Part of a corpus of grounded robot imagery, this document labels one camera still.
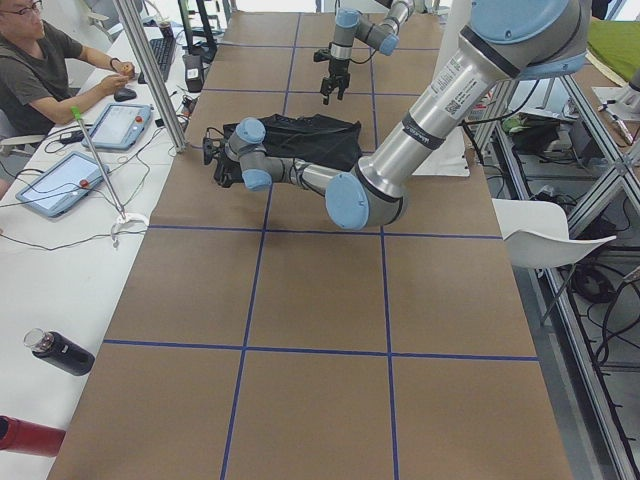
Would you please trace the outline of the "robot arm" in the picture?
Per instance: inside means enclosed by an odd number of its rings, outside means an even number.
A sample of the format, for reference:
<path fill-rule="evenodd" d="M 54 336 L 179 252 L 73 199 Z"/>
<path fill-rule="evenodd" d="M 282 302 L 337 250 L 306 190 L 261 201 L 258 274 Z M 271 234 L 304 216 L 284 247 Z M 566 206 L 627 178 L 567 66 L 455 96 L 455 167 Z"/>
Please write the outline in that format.
<path fill-rule="evenodd" d="M 247 117 L 225 141 L 214 179 L 250 191 L 274 183 L 311 190 L 343 229 L 390 224 L 406 209 L 406 181 L 496 83 L 582 67 L 590 21 L 588 1 L 473 1 L 455 53 L 382 145 L 349 171 L 268 155 L 263 123 Z"/>
<path fill-rule="evenodd" d="M 333 39 L 324 49 L 314 53 L 315 63 L 328 61 L 328 74 L 322 79 L 320 94 L 324 105 L 329 104 L 330 95 L 338 90 L 337 98 L 343 99 L 350 84 L 349 66 L 352 48 L 359 40 L 373 50 L 372 55 L 380 52 L 390 56 L 399 43 L 401 27 L 414 13 L 425 13 L 428 9 L 424 1 L 393 0 L 378 1 L 387 9 L 385 18 L 374 23 L 357 9 L 340 7 L 335 3 L 335 28 Z"/>

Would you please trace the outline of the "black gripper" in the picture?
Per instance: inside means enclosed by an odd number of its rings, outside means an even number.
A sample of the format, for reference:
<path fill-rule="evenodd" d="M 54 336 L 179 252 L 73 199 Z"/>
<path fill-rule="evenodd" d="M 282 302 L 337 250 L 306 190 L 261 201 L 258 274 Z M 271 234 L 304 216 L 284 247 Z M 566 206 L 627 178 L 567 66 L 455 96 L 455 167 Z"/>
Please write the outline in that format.
<path fill-rule="evenodd" d="M 229 188 L 241 182 L 241 167 L 238 162 L 231 160 L 224 151 L 219 151 L 214 159 L 216 168 L 213 178 L 219 186 Z"/>
<path fill-rule="evenodd" d="M 324 77 L 321 82 L 320 93 L 322 95 L 322 103 L 328 105 L 330 101 L 330 95 L 335 89 L 335 82 L 337 83 L 338 93 L 337 99 L 343 100 L 344 94 L 350 85 L 349 75 L 349 59 L 341 59 L 331 57 L 329 59 L 329 77 Z"/>

